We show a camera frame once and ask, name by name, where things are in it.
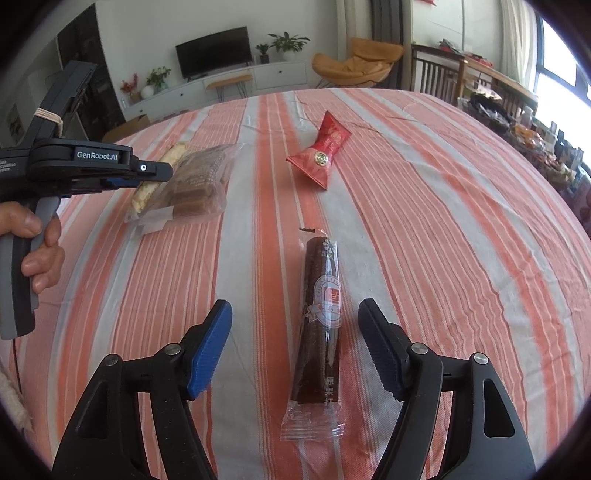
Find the red snack packet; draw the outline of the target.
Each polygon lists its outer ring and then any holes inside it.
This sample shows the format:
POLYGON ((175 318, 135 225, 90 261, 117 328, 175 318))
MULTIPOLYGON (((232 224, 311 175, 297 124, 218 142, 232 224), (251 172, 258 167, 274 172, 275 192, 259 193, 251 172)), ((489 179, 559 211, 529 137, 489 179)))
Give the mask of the red snack packet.
POLYGON ((351 136, 352 133, 327 111, 318 129, 315 143, 297 154, 287 156, 287 162, 322 189, 327 190, 335 155, 351 136))

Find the basket of snacks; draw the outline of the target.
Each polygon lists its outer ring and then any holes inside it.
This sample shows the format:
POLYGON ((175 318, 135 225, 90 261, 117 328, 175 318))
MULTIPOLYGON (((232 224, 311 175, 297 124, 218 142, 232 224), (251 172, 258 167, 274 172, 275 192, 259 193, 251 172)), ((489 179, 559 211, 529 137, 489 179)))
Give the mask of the basket of snacks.
POLYGON ((459 98, 458 108, 495 132, 524 156, 557 190, 574 190, 581 180, 583 151, 559 140, 542 124, 528 128, 515 120, 501 104, 482 94, 459 98))

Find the clear bag brown biscuits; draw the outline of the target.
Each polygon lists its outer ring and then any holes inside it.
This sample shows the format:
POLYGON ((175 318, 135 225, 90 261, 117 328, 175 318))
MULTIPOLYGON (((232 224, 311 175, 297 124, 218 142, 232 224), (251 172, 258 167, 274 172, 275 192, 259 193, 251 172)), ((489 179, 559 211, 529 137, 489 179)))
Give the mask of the clear bag brown biscuits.
POLYGON ((224 212, 228 183, 242 143, 198 150, 179 142, 159 159, 172 167, 170 180, 143 182, 131 197, 124 221, 143 235, 209 222, 224 212))

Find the green potted plant large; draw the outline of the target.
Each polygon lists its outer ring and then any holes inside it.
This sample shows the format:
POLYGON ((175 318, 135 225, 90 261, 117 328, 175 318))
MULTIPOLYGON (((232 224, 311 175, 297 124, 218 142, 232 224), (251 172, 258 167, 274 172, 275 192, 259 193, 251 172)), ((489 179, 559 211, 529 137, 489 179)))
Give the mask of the green potted plant large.
POLYGON ((283 61, 291 62, 304 50, 304 47, 311 41, 307 36, 283 34, 270 34, 273 42, 270 44, 277 54, 280 54, 283 61))

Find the yellow cream cracker pack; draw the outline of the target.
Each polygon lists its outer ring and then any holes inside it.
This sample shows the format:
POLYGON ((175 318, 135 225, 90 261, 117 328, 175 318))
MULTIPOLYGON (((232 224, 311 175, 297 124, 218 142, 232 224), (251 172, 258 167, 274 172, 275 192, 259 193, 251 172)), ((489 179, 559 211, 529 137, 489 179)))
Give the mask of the yellow cream cracker pack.
MULTIPOLYGON (((160 157, 157 163, 169 165, 170 174, 173 174, 176 165, 187 150, 188 144, 186 142, 176 143, 160 157)), ((143 213, 161 183, 164 183, 164 180, 148 180, 143 181, 137 187, 131 198, 131 207, 135 215, 139 216, 143 213)))

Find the orange lounge chair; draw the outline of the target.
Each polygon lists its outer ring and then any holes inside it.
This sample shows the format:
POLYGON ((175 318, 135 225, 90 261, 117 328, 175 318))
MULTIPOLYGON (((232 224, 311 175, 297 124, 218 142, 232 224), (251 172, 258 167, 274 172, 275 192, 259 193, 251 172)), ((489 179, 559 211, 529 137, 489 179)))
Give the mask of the orange lounge chair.
POLYGON ((312 70, 338 87, 373 87, 384 81, 405 53, 403 45, 362 38, 351 39, 351 56, 345 61, 315 54, 312 70))

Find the white tv cabinet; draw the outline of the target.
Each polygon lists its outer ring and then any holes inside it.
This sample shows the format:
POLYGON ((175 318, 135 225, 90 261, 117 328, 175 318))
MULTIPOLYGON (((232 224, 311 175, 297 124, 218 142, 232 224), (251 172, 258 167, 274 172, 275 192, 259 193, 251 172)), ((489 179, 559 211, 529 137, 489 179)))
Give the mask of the white tv cabinet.
POLYGON ((127 121, 146 115, 157 122, 185 111, 252 96, 308 88, 304 62, 273 62, 209 75, 167 88, 123 110, 127 121))

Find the small potted plant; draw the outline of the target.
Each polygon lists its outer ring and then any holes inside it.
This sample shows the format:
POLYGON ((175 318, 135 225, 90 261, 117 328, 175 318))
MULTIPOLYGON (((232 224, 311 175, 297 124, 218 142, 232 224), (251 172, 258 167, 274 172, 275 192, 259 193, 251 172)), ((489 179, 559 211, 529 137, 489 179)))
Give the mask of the small potted plant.
POLYGON ((259 54, 259 63, 260 64, 269 64, 270 63, 270 55, 269 55, 270 45, 266 43, 260 43, 256 45, 256 51, 259 54))

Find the small wooden bench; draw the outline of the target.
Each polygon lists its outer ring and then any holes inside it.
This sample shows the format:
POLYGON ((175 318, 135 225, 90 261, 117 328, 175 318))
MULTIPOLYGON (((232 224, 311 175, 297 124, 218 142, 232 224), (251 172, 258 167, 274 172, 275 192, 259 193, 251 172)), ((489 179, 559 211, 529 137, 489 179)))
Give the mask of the small wooden bench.
POLYGON ((214 91, 218 103, 225 101, 225 90, 228 88, 235 88, 238 91, 240 98, 249 97, 249 91, 246 84, 252 81, 252 74, 246 73, 238 76, 233 76, 217 81, 213 81, 205 85, 207 91, 214 91))

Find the striped orange white tablecloth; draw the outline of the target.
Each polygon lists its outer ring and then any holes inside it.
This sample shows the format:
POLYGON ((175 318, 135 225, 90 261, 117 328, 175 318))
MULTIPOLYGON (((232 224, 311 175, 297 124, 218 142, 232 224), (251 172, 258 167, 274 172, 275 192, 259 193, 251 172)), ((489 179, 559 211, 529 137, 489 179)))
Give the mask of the striped orange white tablecloth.
POLYGON ((18 429, 52 462, 105 357, 184 359, 221 479, 368 479, 401 402, 363 340, 373 299, 416 350, 489 363, 533 460, 590 397, 590 236, 520 152, 432 96, 305 90, 205 107, 125 140, 175 177, 63 201, 59 283, 1 346, 18 429))

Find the grey curtain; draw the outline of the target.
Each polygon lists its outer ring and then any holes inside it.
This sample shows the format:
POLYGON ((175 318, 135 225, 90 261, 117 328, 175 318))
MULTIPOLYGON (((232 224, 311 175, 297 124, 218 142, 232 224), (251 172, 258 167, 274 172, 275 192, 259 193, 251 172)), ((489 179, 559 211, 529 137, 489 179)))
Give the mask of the grey curtain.
POLYGON ((409 46, 412 42, 411 0, 370 0, 372 39, 409 46))

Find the red flower vase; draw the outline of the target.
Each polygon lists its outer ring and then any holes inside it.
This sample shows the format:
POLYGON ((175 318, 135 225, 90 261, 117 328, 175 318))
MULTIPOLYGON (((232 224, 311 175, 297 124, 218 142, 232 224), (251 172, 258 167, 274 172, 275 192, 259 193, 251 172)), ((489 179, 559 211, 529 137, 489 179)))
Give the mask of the red flower vase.
POLYGON ((138 92, 138 75, 134 73, 129 81, 123 81, 120 90, 128 97, 131 104, 137 103, 140 100, 140 94, 138 92))

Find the dark brown sausage stick pack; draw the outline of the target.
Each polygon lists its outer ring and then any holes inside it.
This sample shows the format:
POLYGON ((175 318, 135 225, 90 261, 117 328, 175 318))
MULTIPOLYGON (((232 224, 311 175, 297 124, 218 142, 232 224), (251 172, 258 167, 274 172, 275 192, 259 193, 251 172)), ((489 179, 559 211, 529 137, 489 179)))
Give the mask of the dark brown sausage stick pack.
POLYGON ((339 399, 342 295, 338 242, 318 228, 301 228, 304 252, 301 324, 283 441, 328 441, 345 430, 339 399))

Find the white sheer curtain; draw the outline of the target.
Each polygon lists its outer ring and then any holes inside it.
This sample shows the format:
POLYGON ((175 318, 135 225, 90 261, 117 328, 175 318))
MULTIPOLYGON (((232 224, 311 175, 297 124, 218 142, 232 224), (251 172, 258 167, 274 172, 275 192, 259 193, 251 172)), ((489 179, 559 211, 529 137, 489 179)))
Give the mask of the white sheer curtain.
POLYGON ((500 71, 533 90, 538 55, 535 10, 522 0, 501 0, 500 6, 503 26, 500 71))

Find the brown cardboard box floor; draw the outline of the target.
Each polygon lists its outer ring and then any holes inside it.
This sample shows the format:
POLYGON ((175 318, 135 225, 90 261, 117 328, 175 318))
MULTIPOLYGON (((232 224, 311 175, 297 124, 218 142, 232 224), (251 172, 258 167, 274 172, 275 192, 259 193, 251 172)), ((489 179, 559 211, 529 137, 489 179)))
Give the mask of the brown cardboard box floor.
POLYGON ((137 116, 108 131, 103 137, 103 143, 116 143, 150 126, 146 115, 137 116))

